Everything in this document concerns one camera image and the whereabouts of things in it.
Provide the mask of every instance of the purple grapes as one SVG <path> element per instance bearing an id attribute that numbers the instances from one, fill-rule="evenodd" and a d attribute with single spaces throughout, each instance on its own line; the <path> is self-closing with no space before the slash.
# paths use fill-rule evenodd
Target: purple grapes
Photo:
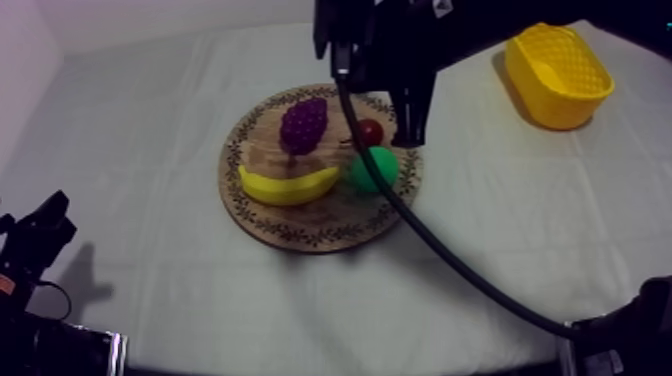
<path id="1" fill-rule="evenodd" d="M 308 154 L 320 143 L 327 121 L 327 101 L 324 98 L 299 102 L 282 116 L 280 140 L 289 154 Z"/>

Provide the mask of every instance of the plastic banana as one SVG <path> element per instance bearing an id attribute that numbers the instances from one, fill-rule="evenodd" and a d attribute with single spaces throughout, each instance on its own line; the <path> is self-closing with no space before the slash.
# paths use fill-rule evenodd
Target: plastic banana
<path id="1" fill-rule="evenodd" d="M 324 196 L 336 183 L 339 168 L 330 167 L 293 179 L 271 179 L 249 173 L 238 166 L 243 191 L 256 201 L 268 205 L 300 205 Z"/>

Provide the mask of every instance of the floral border pattern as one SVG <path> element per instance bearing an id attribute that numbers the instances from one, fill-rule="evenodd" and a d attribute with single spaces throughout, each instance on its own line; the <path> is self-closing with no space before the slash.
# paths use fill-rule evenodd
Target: floral border pattern
<path id="1" fill-rule="evenodd" d="M 296 103 L 300 100 L 321 97 L 333 98 L 338 96 L 338 90 L 335 86 L 319 86 L 315 88 L 300 88 L 292 90 L 284 95 L 276 95 L 252 109 L 242 121 L 241 125 L 235 130 L 233 137 L 225 145 L 223 156 L 226 157 L 228 169 L 224 173 L 226 194 L 232 199 L 232 207 L 227 208 L 239 221 L 260 230 L 262 233 L 269 233 L 278 236 L 288 243 L 301 243 L 304 246 L 317 248 L 324 243 L 333 243 L 343 239 L 356 239 L 366 232 L 376 233 L 387 226 L 390 221 L 397 220 L 395 210 L 384 203 L 377 213 L 360 223 L 350 223 L 340 226 L 325 227 L 318 231 L 306 231 L 304 228 L 291 226 L 285 223 L 277 222 L 269 218 L 260 218 L 257 213 L 250 209 L 250 199 L 243 191 L 240 178 L 237 173 L 238 165 L 241 163 L 242 148 L 241 145 L 248 139 L 250 132 L 257 125 L 257 121 L 262 114 L 270 109 L 279 106 Z M 357 99 L 367 104 L 372 109 L 385 113 L 391 121 L 394 121 L 395 114 L 392 106 L 380 98 L 370 97 L 368 95 L 357 95 Z M 417 190 L 416 177 L 418 176 L 417 165 L 420 162 L 420 155 L 417 150 L 405 150 L 405 156 L 399 170 L 399 181 L 395 185 L 397 194 L 407 203 L 412 200 L 412 195 Z"/>

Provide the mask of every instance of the toy fruit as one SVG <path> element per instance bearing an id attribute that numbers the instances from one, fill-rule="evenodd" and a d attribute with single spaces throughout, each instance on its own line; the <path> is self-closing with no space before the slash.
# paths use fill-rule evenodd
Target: toy fruit
<path id="1" fill-rule="evenodd" d="M 336 183 L 338 167 L 325 168 L 293 179 L 271 179 L 249 173 L 238 166 L 243 191 L 253 199 L 268 205 L 290 206 L 305 204 L 322 197 Z"/>
<path id="2" fill-rule="evenodd" d="M 379 122 L 373 119 L 362 119 L 359 121 L 359 127 L 366 146 L 376 146 L 383 142 L 383 126 Z"/>
<path id="3" fill-rule="evenodd" d="M 399 161 L 397 160 L 397 156 L 381 146 L 370 147 L 369 151 L 387 184 L 393 185 L 399 175 Z M 366 170 L 366 166 L 364 166 L 364 161 L 361 156 L 358 156 L 350 167 L 349 181 L 359 191 L 378 192 L 378 187 Z"/>
<path id="4" fill-rule="evenodd" d="M 289 154 L 308 154 L 320 143 L 327 121 L 326 99 L 312 98 L 299 102 L 282 116 L 280 140 Z"/>

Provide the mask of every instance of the white wall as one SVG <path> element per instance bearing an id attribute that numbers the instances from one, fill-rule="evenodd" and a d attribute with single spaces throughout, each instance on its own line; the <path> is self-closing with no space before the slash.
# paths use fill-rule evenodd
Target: white wall
<path id="1" fill-rule="evenodd" d="M 0 172 L 62 63 L 33 0 L 0 0 Z"/>
<path id="2" fill-rule="evenodd" d="M 66 53 L 198 31 L 310 22 L 314 0 L 38 0 Z"/>

